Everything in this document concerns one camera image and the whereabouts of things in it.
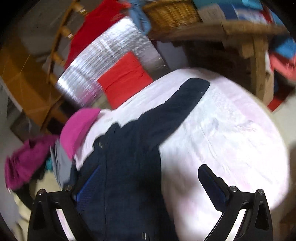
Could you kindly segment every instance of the wooden table leg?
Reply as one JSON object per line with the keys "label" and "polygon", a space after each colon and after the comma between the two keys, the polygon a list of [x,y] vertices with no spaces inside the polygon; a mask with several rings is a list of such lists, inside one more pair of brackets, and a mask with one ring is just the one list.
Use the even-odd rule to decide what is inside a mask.
{"label": "wooden table leg", "polygon": [[251,60],[251,90],[255,96],[263,100],[266,91],[265,52],[268,49],[267,36],[253,37],[254,55]]}

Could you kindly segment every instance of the magenta cloth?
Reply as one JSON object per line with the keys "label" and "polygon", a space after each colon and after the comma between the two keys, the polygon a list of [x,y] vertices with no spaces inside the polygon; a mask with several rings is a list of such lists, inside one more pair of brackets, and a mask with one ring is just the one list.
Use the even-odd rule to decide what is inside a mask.
{"label": "magenta cloth", "polygon": [[72,115],[66,122],[59,141],[70,160],[81,146],[100,111],[101,109],[99,108],[83,108]]}
{"label": "magenta cloth", "polygon": [[7,188],[17,190],[29,183],[33,174],[42,166],[54,146],[56,135],[45,135],[25,141],[24,145],[7,157],[5,183]]}

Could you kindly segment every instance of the gray cloth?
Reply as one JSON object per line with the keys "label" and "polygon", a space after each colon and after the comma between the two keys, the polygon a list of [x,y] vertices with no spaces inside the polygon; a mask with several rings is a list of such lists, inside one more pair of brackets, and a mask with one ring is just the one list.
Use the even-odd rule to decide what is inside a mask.
{"label": "gray cloth", "polygon": [[56,180],[61,188],[70,179],[72,161],[67,156],[65,150],[61,146],[59,139],[56,140],[54,149],[50,148],[50,155],[52,158],[52,168]]}

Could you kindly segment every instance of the teal cloth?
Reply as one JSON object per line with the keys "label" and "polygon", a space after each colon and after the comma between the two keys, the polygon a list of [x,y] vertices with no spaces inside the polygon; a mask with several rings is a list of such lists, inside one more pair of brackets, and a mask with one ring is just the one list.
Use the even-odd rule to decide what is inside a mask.
{"label": "teal cloth", "polygon": [[47,171],[53,171],[53,168],[52,168],[52,158],[49,157],[47,160],[46,160],[46,165],[45,165],[45,170]]}

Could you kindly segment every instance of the beige floor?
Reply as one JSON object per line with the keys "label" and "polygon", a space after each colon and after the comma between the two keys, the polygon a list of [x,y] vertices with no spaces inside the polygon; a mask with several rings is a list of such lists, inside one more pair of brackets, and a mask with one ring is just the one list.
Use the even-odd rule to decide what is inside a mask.
{"label": "beige floor", "polygon": [[[291,93],[272,115],[290,152],[290,193],[277,210],[283,215],[296,206],[296,92]],[[275,240],[280,240],[279,230],[275,231]]]}

